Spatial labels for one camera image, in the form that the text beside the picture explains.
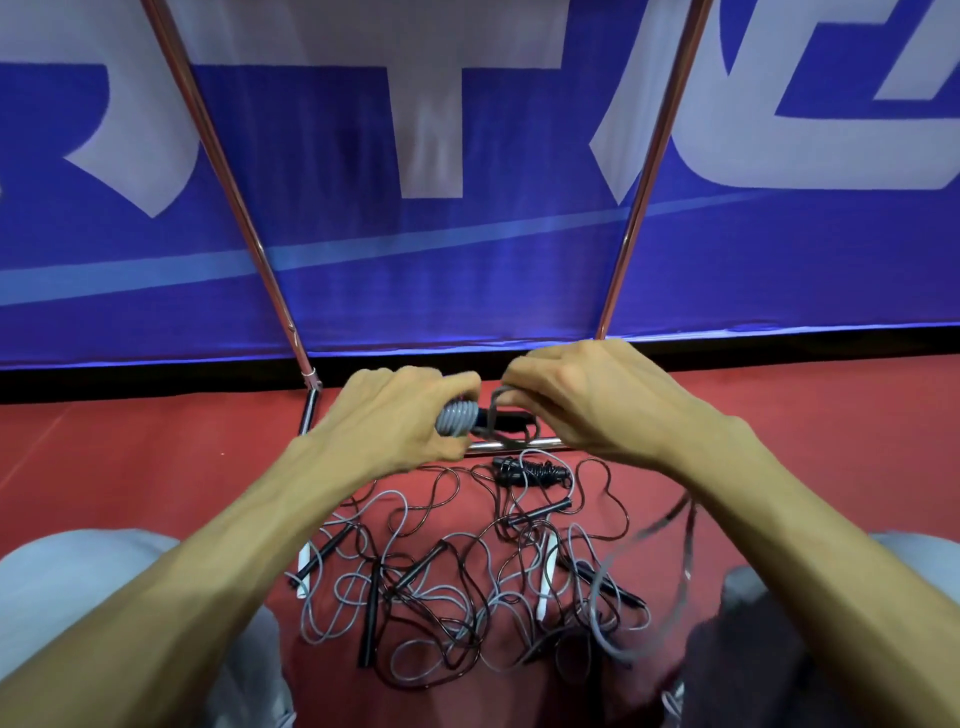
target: person's left arm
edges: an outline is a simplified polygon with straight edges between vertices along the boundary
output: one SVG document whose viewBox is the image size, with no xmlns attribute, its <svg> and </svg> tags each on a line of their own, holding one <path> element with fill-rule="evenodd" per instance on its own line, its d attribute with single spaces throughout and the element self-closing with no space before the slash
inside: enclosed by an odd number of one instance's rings
<svg viewBox="0 0 960 728">
<path fill-rule="evenodd" d="M 341 501 L 374 478 L 463 456 L 467 438 L 434 423 L 479 388 L 473 373 L 358 372 L 227 510 L 0 682 L 0 724 L 188 724 L 230 643 Z"/>
</svg>

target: tangled cord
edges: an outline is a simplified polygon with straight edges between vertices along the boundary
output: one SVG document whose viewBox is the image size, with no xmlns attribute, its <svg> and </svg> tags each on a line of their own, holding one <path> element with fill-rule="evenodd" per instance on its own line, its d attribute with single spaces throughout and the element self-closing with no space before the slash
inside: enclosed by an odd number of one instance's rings
<svg viewBox="0 0 960 728">
<path fill-rule="evenodd" d="M 470 404 L 473 405 L 472 415 L 471 408 L 466 406 Z M 476 422 L 476 402 L 464 401 L 457 405 L 447 408 L 446 432 L 457 432 L 465 423 Z M 494 397 L 489 427 L 495 426 L 495 407 Z M 547 461 L 532 461 L 531 455 L 543 456 Z M 554 514 L 575 516 L 584 510 L 587 499 L 581 470 L 587 463 L 596 464 L 594 467 L 604 471 L 602 495 L 612 500 L 623 514 L 623 527 L 616 533 L 590 534 L 577 522 L 560 529 L 551 521 Z M 318 624 L 314 597 L 324 581 L 324 558 L 321 550 L 312 541 L 309 543 L 319 563 L 300 615 L 300 634 L 305 642 L 321 644 L 346 635 L 371 600 L 376 611 L 378 599 L 382 619 L 372 634 L 372 667 L 377 676 L 393 688 L 427 690 L 462 677 L 480 662 L 495 671 L 509 671 L 548 652 L 552 652 L 556 669 L 563 679 L 582 682 L 589 675 L 590 662 L 595 659 L 593 641 L 588 637 L 592 636 L 595 644 L 615 660 L 630 662 L 659 648 L 679 620 L 686 602 L 693 557 L 696 507 L 689 496 L 684 495 L 662 518 L 623 541 L 605 560 L 601 560 L 593 542 L 618 542 L 630 530 L 629 513 L 623 502 L 611 492 L 612 473 L 602 460 L 586 458 L 571 469 L 556 455 L 525 449 L 509 465 L 509 483 L 503 482 L 503 461 L 496 466 L 424 466 L 421 470 L 436 473 L 425 505 L 411 505 L 398 490 L 376 493 L 375 481 L 362 495 L 355 495 L 342 504 L 320 529 L 328 540 L 340 540 L 336 544 L 330 543 L 335 546 L 329 549 L 330 555 L 336 553 L 344 562 L 356 563 L 355 568 L 333 580 L 331 591 L 336 608 L 323 625 Z M 420 559 L 397 550 L 403 539 L 422 529 L 431 512 L 457 497 L 464 477 L 482 487 L 492 498 L 492 519 L 476 533 L 454 531 L 446 534 Z M 439 498 L 442 482 L 450 478 L 451 492 Z M 558 490 L 563 491 L 562 497 L 549 497 L 541 482 L 547 479 L 560 486 Z M 521 503 L 527 499 L 531 488 L 543 493 L 546 506 L 524 509 Z M 379 551 L 371 530 L 360 519 L 375 503 L 386 499 L 398 500 L 399 505 L 389 512 L 386 523 L 390 535 Z M 653 617 L 640 597 L 625 592 L 611 578 L 612 561 L 625 548 L 665 528 L 687 505 L 683 571 L 675 604 L 653 639 L 638 650 L 622 649 L 612 642 L 612 633 L 620 629 L 628 632 L 646 629 Z M 339 511 L 345 508 L 353 512 L 342 515 Z M 414 511 L 421 512 L 420 518 L 407 527 Z M 352 538 L 340 533 L 348 527 L 353 532 Z M 332 533 L 331 528 L 337 528 L 337 533 Z M 489 538 L 495 538 L 497 543 L 509 549 L 506 558 L 497 566 L 494 550 L 487 541 Z M 468 558 L 478 547 L 482 567 L 468 567 Z M 433 583 L 431 580 L 434 562 L 441 559 L 452 561 L 455 569 L 453 583 Z M 537 586 L 535 573 L 538 570 L 552 571 L 553 562 L 562 565 L 565 579 L 550 573 L 551 578 L 541 578 Z M 372 573 L 377 569 L 379 586 L 371 594 Z M 305 580 L 296 574 L 288 573 L 287 576 L 293 584 L 302 588 L 306 586 Z M 629 620 L 625 615 L 628 609 L 637 612 Z M 516 656 L 506 664 L 492 659 L 487 654 L 489 650 L 484 649 L 497 613 L 507 616 L 518 639 Z M 565 648 L 577 640 L 586 642 L 587 667 L 584 675 L 571 676 L 564 666 Z M 418 657 L 421 665 L 410 668 Z"/>
</svg>

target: red mat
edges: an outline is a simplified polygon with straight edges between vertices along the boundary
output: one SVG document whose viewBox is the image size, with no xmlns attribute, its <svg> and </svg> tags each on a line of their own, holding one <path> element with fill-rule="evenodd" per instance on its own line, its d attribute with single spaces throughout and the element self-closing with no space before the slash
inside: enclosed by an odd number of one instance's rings
<svg viewBox="0 0 960 728">
<path fill-rule="evenodd" d="M 960 356 L 684 373 L 678 380 L 744 417 L 787 467 L 862 527 L 960 540 Z M 325 392 L 323 405 L 335 395 Z M 268 392 L 0 407 L 0 554 L 73 528 L 140 527 L 184 538 L 267 468 L 295 431 L 301 405 L 301 392 Z M 619 513 L 597 497 L 599 472 L 585 481 L 583 523 L 618 529 Z M 432 476 L 387 482 L 411 502 L 425 502 Z M 421 546 L 489 521 L 489 497 L 468 487 L 430 516 L 415 537 Z M 614 469 L 614 489 L 633 528 L 680 494 L 665 478 L 627 468 Z M 675 524 L 614 568 L 650 601 L 655 617 L 676 587 L 681 530 Z M 682 654 L 685 632 L 715 611 L 723 574 L 742 561 L 709 518 L 698 524 L 695 548 L 681 629 L 659 655 L 615 675 L 622 706 L 649 696 Z M 507 675 L 478 667 L 433 692 L 388 691 L 353 667 L 355 635 L 305 646 L 292 594 L 278 588 L 269 603 L 283 628 L 301 725 L 394 726 L 404 716 L 423 726 L 520 727 L 547 714 L 562 722 L 576 715 L 564 712 L 569 693 L 555 689 L 544 665 Z M 504 654 L 517 647 L 510 637 L 502 638 Z"/>
</svg>

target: light blue stripe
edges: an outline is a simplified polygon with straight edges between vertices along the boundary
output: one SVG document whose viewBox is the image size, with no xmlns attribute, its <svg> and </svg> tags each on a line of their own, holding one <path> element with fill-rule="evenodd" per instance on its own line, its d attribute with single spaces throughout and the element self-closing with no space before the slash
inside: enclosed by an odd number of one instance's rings
<svg viewBox="0 0 960 728">
<path fill-rule="evenodd" d="M 750 190 L 728 195 L 656 203 L 647 208 L 647 216 L 727 205 L 753 200 L 768 194 L 771 194 L 769 190 Z M 309 266 L 343 263 L 349 260 L 589 228 L 594 225 L 621 222 L 627 219 L 628 214 L 629 210 L 626 207 L 617 207 L 596 212 L 512 220 L 450 230 L 401 232 L 396 235 L 279 246 L 271 248 L 269 254 L 270 261 L 276 270 L 288 271 Z M 74 299 L 81 296 L 136 291 L 179 283 L 230 279 L 253 273 L 255 269 L 246 251 L 20 268 L 0 271 L 0 305 Z"/>
</svg>

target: horizontal metal bar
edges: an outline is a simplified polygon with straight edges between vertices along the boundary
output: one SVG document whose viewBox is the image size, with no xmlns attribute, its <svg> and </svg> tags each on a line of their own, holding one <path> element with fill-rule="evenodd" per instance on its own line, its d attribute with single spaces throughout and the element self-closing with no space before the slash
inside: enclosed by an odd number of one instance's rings
<svg viewBox="0 0 960 728">
<path fill-rule="evenodd" d="M 496 455 L 499 452 L 520 452 L 528 448 L 545 450 L 570 449 L 564 445 L 563 440 L 559 437 L 538 437 L 536 440 L 531 440 L 526 444 L 517 443 L 515 448 L 508 447 L 503 443 L 470 443 L 470 447 L 467 448 L 466 457 L 483 457 L 484 455 Z"/>
</svg>

